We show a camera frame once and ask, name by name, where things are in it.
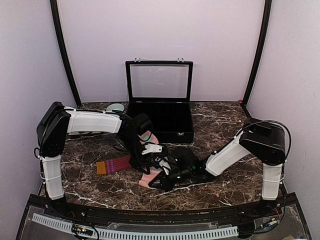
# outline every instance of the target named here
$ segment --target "transparent window panel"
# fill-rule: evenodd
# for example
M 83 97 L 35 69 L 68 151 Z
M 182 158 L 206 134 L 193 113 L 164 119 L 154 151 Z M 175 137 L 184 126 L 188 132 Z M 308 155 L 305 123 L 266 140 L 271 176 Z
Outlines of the transparent window panel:
M 137 64 L 130 66 L 134 98 L 186 98 L 188 65 Z

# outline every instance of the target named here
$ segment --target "box lid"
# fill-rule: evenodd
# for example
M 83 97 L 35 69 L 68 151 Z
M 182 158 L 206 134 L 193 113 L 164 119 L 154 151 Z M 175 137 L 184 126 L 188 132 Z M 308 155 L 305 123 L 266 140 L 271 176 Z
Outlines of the box lid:
M 130 102 L 189 102 L 192 61 L 126 61 Z

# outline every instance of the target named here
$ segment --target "purple stripe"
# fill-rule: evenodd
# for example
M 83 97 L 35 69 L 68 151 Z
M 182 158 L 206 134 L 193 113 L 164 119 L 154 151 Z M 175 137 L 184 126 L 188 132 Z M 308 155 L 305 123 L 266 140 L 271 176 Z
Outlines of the purple stripe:
M 110 167 L 109 167 L 109 161 L 105 161 L 106 163 L 106 169 L 107 169 L 107 174 L 110 174 Z
M 110 164 L 111 164 L 112 172 L 115 173 L 116 171 L 115 171 L 115 168 L 114 168 L 114 160 L 113 159 L 110 160 Z

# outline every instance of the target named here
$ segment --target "white strip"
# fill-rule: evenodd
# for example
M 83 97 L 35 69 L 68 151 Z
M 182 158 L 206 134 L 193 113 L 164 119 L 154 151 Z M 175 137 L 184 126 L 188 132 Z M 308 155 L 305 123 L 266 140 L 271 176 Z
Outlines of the white strip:
M 47 226 L 58 231 L 71 234 L 72 223 L 63 220 L 53 219 L 48 216 L 33 214 L 33 222 Z M 221 229 L 213 229 L 206 231 L 192 232 L 170 232 L 170 233 L 150 233 L 150 232 L 132 232 L 132 231 L 116 231 L 96 227 L 101 240 L 214 240 L 225 239 L 238 236 L 238 227 L 226 227 Z M 90 239 L 97 239 L 97 234 Z

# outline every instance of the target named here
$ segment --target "white backdrop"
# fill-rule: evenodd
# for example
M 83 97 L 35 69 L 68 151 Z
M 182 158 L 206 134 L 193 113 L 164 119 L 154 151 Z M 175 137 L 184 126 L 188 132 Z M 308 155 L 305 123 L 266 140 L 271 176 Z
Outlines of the white backdrop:
M 264 0 L 59 0 L 83 102 L 125 101 L 125 61 L 193 61 L 192 101 L 238 101 L 256 52 Z

